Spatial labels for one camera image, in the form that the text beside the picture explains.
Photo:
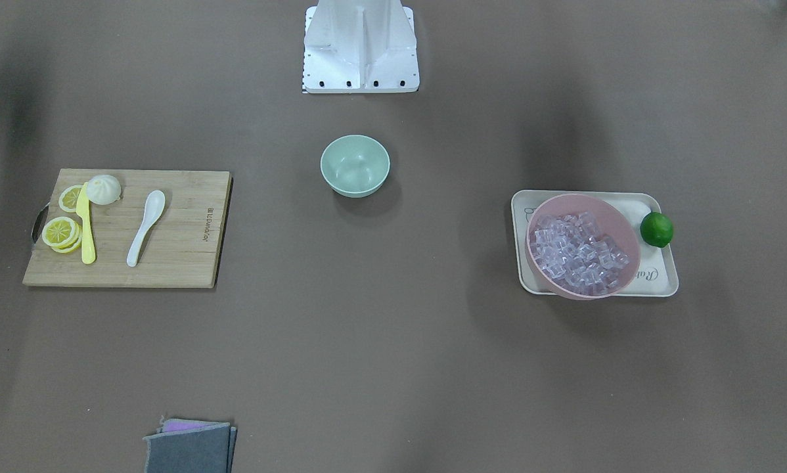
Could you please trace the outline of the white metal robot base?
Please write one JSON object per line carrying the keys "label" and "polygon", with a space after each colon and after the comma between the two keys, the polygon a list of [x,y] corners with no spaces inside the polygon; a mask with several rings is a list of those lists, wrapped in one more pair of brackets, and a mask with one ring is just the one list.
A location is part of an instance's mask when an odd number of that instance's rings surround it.
{"label": "white metal robot base", "polygon": [[402,2],[319,1],[304,21],[304,93],[420,89],[415,16]]}

